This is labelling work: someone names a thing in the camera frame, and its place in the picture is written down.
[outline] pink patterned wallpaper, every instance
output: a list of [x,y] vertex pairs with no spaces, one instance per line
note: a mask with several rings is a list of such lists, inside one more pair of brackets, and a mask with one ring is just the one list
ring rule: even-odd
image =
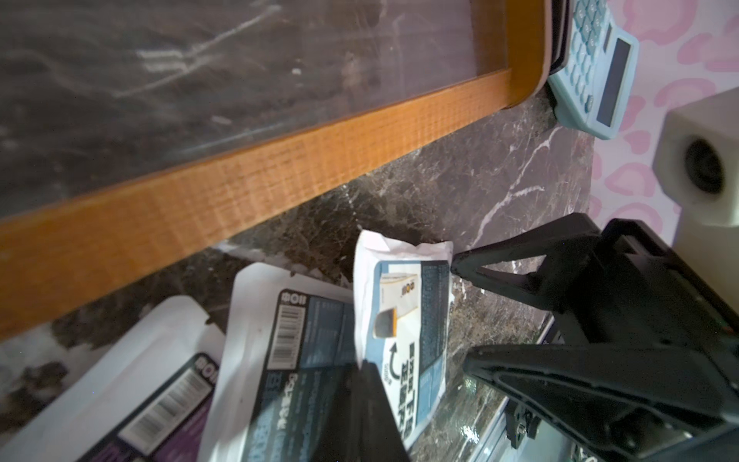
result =
[[651,165],[672,108],[739,86],[739,0],[609,0],[641,43],[631,96],[614,140],[597,140],[589,215],[645,221],[671,243],[680,208]]

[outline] glass panel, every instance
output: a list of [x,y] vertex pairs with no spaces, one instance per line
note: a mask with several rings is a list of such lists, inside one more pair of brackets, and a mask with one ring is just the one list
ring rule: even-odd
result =
[[8,0],[0,217],[505,68],[502,1]]

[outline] product label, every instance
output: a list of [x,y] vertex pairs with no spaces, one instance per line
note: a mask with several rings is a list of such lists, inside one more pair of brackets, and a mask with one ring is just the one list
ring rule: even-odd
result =
[[79,461],[195,462],[217,379],[198,353]]
[[378,365],[401,437],[431,412],[444,380],[449,264],[380,262],[367,361]]
[[356,359],[351,304],[282,291],[244,462],[307,462],[339,381]]

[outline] dark marble surface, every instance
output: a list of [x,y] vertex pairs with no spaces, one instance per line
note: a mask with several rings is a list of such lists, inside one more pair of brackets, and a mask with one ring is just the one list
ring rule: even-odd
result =
[[[350,284],[362,228],[455,251],[496,242],[587,208],[593,138],[557,126],[544,92],[359,177],[48,325],[0,344],[0,429],[13,430],[166,297],[193,296],[226,328],[231,284],[264,261]],[[527,273],[534,259],[501,269]],[[416,461],[464,461],[501,397],[464,378],[475,344],[532,342],[545,313],[453,279],[447,392],[412,448]],[[37,347],[36,359],[17,354]],[[5,433],[9,438],[11,431]]]
[[7,0],[0,217],[505,67],[502,0]]

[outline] marble countertop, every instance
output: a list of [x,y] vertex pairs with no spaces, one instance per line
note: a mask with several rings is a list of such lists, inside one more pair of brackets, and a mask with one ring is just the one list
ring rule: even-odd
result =
[[[193,296],[227,330],[231,285],[263,261],[351,283],[361,229],[462,251],[585,211],[593,138],[558,126],[542,91],[428,146],[0,344],[0,442],[7,440],[165,298]],[[527,273],[537,261],[506,264]],[[412,447],[416,461],[465,461],[502,398],[466,379],[476,344],[533,342],[546,313],[453,279],[447,391]],[[20,353],[21,347],[26,351]]]

